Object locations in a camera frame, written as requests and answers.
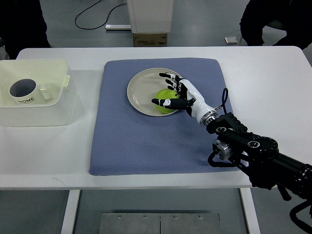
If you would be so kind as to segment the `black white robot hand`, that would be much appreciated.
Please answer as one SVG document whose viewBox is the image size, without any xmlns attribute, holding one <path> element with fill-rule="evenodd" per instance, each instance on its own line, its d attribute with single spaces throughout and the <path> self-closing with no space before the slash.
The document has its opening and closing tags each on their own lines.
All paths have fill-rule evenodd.
<svg viewBox="0 0 312 234">
<path fill-rule="evenodd" d="M 173 110 L 185 110 L 203 126 L 218 118 L 215 108 L 206 104 L 202 94 L 187 79 L 170 73 L 160 73 L 166 78 L 168 88 L 176 91 L 178 98 L 154 98 L 152 103 Z"/>
</svg>

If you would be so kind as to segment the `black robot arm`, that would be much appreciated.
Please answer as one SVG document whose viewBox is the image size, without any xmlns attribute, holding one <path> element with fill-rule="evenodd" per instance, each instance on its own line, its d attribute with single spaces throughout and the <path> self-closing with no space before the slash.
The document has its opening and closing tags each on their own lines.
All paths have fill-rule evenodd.
<svg viewBox="0 0 312 234">
<path fill-rule="evenodd" d="M 237 167 L 248 177 L 253 187 L 270 190 L 277 186 L 285 201 L 288 191 L 304 199 L 290 211 L 292 222 L 310 234 L 312 228 L 296 215 L 312 206 L 312 167 L 283 155 L 278 143 L 270 138 L 248 132 L 232 113 L 225 112 L 207 124 L 210 134 L 217 134 L 208 163 L 213 167 Z"/>
</svg>

